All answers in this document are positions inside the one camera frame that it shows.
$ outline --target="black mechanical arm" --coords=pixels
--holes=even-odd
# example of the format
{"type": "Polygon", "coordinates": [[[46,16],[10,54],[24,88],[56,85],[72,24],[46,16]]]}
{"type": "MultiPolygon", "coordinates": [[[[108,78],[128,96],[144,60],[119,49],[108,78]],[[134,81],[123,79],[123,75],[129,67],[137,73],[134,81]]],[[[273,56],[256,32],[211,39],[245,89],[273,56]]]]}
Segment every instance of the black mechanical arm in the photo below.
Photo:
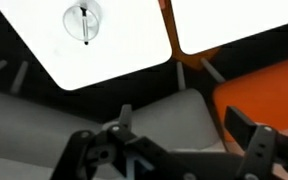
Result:
{"type": "Polygon", "coordinates": [[[167,152],[131,127],[131,107],[123,106],[119,123],[95,135],[74,133],[51,180],[91,180],[97,167],[111,163],[130,180],[267,180],[273,163],[288,171],[288,137],[274,128],[256,125],[234,107],[228,107],[225,126],[245,155],[232,153],[167,152]]]}

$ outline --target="bolt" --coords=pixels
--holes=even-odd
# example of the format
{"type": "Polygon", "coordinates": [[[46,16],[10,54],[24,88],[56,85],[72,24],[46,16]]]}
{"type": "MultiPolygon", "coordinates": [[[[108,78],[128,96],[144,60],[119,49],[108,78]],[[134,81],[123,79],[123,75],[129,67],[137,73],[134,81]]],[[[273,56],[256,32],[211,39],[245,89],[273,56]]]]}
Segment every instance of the bolt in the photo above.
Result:
{"type": "Polygon", "coordinates": [[[120,130],[120,127],[114,126],[112,129],[113,129],[113,131],[118,131],[118,130],[120,130]]]}
{"type": "Polygon", "coordinates": [[[244,176],[245,180],[259,180],[258,177],[254,174],[248,173],[244,176]]]}
{"type": "Polygon", "coordinates": [[[82,138],[87,138],[89,135],[90,135],[90,133],[85,131],[85,132],[82,133],[81,137],[82,138]]]}
{"type": "Polygon", "coordinates": [[[192,173],[185,173],[183,179],[184,180],[196,180],[196,177],[192,173]]]}
{"type": "Polygon", "coordinates": [[[267,130],[267,131],[272,131],[272,128],[270,128],[268,126],[266,126],[264,129],[267,130]]]}

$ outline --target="orange panel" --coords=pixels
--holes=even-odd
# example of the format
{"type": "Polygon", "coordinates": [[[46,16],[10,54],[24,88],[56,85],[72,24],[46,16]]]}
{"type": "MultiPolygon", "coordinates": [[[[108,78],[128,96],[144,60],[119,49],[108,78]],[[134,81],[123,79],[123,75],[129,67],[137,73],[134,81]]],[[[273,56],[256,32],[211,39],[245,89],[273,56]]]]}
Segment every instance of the orange panel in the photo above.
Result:
{"type": "Polygon", "coordinates": [[[213,98],[222,122],[226,107],[236,106],[257,123],[288,129],[288,60],[221,84],[213,98]]]}

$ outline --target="gray cushion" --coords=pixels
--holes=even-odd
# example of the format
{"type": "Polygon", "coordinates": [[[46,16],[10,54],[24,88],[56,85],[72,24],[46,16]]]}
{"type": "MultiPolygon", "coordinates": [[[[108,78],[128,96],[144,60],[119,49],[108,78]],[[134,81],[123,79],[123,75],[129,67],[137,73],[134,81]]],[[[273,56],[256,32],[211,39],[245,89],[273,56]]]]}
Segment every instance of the gray cushion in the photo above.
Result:
{"type": "MultiPolygon", "coordinates": [[[[97,133],[101,125],[0,94],[0,179],[49,179],[70,135],[82,129],[97,133]]],[[[204,100],[195,90],[135,111],[132,131],[167,150],[224,149],[204,100]]],[[[100,167],[96,177],[121,179],[109,165],[100,167]]]]}
{"type": "Polygon", "coordinates": [[[132,132],[147,136],[170,151],[205,148],[225,151],[202,95],[193,89],[133,112],[132,132]]]}
{"type": "Polygon", "coordinates": [[[0,158],[0,180],[48,180],[53,169],[0,158]]]}
{"type": "Polygon", "coordinates": [[[0,94],[0,157],[55,167],[71,134],[101,125],[0,94]]]}

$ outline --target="gray panel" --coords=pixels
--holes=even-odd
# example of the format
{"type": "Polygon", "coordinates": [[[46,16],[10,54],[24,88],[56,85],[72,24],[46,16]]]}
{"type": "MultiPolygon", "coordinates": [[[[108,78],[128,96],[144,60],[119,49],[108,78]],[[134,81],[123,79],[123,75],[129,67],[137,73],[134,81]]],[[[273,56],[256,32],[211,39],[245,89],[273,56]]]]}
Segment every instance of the gray panel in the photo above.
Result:
{"type": "Polygon", "coordinates": [[[0,94],[0,157],[55,167],[70,135],[101,125],[0,94]]]}

